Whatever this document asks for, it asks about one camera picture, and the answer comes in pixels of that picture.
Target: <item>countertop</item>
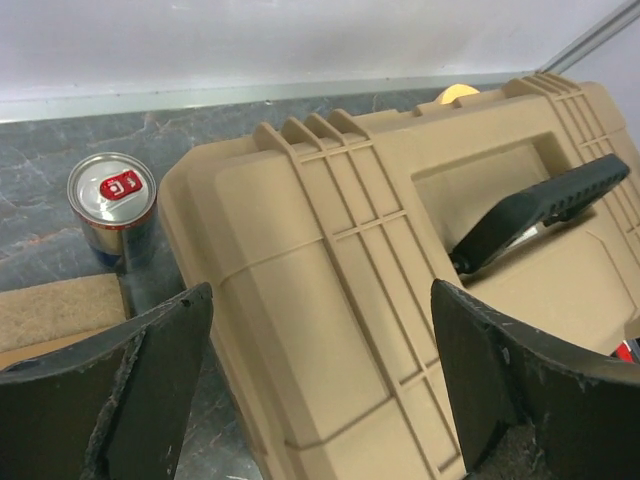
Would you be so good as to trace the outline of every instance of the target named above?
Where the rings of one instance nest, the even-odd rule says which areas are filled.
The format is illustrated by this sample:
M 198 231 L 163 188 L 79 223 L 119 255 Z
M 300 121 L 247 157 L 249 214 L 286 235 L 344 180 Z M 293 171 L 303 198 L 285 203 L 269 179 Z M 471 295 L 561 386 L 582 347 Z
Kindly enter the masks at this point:
M 72 167 L 93 153 L 132 155 L 160 181 L 192 147 L 248 135 L 263 121 L 279 128 L 289 116 L 326 116 L 336 108 L 354 115 L 404 111 L 437 93 L 412 90 L 0 125 L 0 291 L 104 271 L 66 197 Z M 160 228 L 157 237 L 151 265 L 120 278 L 132 314 L 184 288 Z M 262 478 L 236 423 L 213 349 L 205 358 L 175 478 Z

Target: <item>tan plastic case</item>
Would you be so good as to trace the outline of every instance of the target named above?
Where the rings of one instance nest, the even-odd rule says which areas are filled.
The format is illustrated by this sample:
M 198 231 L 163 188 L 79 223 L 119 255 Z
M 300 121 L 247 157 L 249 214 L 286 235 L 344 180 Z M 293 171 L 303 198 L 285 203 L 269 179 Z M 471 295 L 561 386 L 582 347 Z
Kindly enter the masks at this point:
M 616 153 L 630 177 L 478 275 L 447 252 L 498 200 Z M 545 74 L 413 112 L 289 119 L 191 150 L 160 214 L 263 475 L 464 475 L 430 319 L 435 278 L 610 353 L 640 336 L 639 156 L 604 88 Z

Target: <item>black handle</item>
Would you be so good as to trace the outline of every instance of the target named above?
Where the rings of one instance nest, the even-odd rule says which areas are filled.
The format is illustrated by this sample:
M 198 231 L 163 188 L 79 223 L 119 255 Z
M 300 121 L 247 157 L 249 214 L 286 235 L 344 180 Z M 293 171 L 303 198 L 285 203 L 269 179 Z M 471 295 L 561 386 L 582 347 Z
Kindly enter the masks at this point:
M 500 200 L 449 254 L 458 274 L 491 262 L 538 222 L 567 222 L 629 175 L 614 154 L 568 170 Z

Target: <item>black plastic piece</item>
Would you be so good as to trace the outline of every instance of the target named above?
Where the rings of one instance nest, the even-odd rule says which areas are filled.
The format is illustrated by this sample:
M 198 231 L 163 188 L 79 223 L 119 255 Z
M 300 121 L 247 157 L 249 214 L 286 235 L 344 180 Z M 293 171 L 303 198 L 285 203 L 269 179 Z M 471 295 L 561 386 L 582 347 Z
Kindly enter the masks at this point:
M 1 371 L 0 479 L 172 479 L 211 320 L 203 284 Z
M 450 253 L 456 271 L 478 271 L 539 222 L 550 226 L 574 219 L 627 175 L 629 167 L 609 154 L 509 195 L 489 210 Z
M 640 478 L 639 365 L 567 343 L 440 280 L 431 306 L 472 478 Z M 514 438 L 519 451 L 501 448 Z

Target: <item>yellow object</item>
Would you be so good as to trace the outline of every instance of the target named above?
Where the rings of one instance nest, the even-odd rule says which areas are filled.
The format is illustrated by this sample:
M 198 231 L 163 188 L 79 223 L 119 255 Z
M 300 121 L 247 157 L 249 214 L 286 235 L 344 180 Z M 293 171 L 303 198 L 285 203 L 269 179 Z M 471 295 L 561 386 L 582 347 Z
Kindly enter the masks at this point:
M 438 95 L 438 98 L 436 98 L 436 102 L 440 105 L 446 105 L 447 103 L 452 103 L 458 97 L 473 95 L 474 93 L 480 92 L 469 85 L 456 83 L 455 85 L 451 85 L 449 88 L 445 89 L 444 92 Z

